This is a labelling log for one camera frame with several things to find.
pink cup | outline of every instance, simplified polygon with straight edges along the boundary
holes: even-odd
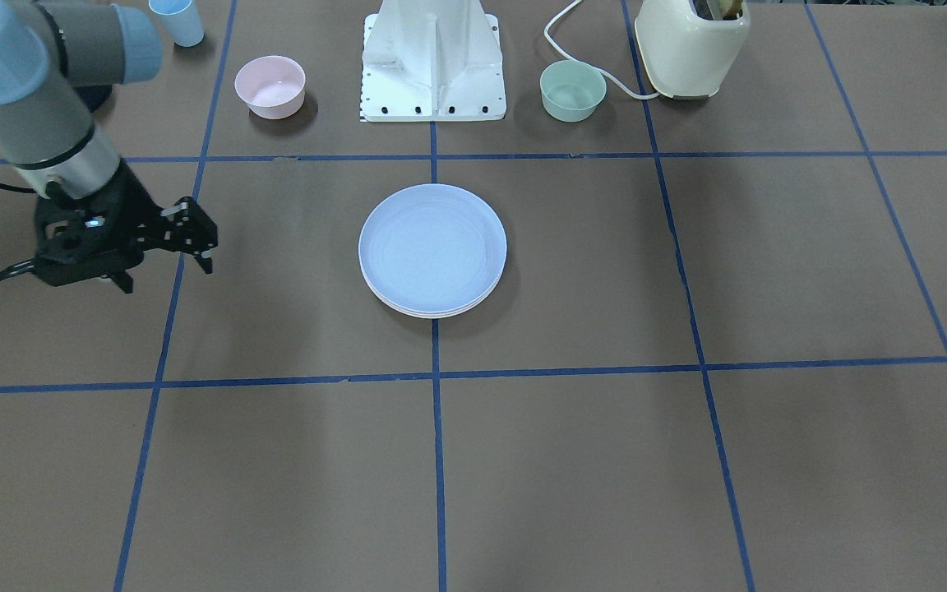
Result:
[[[305,101],[305,71],[283,56],[249,61],[240,68],[233,86],[251,111],[266,119],[292,116]]]

white plate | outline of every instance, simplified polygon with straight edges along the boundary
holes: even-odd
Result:
[[[431,183],[395,192],[364,222],[360,270],[383,303],[443,318],[481,303],[503,275],[506,233],[472,192]]]

white power cord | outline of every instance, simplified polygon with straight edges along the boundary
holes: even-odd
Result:
[[[552,19],[550,19],[550,22],[546,23],[546,26],[543,27],[543,37],[546,37],[546,40],[548,41],[550,46],[556,49],[557,52],[560,53],[566,60],[579,61],[579,60],[576,60],[571,55],[568,55],[568,53],[565,52],[564,49],[561,49],[560,45],[557,45],[557,42],[553,40],[553,37],[550,37],[550,27],[554,26],[561,19],[561,16],[567,15],[568,12],[570,12],[572,8],[575,8],[576,4],[579,4],[580,2],[583,2],[583,0],[575,0],[572,4],[569,4],[568,7],[565,7],[564,11],[558,12]],[[635,91],[628,89],[626,84],[624,84],[623,82],[620,82],[619,78],[616,78],[612,74],[609,74],[609,72],[602,70],[602,68],[600,67],[595,67],[595,65],[591,65],[591,67],[593,67],[594,70],[601,72],[602,76],[604,76],[605,78],[608,78],[609,80],[612,80],[613,83],[616,83],[616,86],[619,86],[620,89],[623,90],[624,93],[627,93],[628,96],[631,97],[632,99],[638,99],[639,101],[647,101],[649,99],[654,99],[660,96],[660,93],[653,93],[651,95],[639,95],[638,93],[635,93]]]

blue cup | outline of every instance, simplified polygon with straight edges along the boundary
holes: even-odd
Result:
[[[191,48],[203,41],[203,21],[192,0],[148,0],[148,10],[159,17],[173,42]]]

cup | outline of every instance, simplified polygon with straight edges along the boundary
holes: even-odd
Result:
[[[554,62],[540,76],[540,94],[550,116],[567,123],[583,121],[605,98],[605,77],[588,63]]]
[[[305,71],[293,59],[262,56],[240,68],[233,87],[255,115],[283,119],[305,102]]]
[[[148,10],[159,17],[173,42],[191,48],[203,40],[203,21],[192,0],[148,0]]]

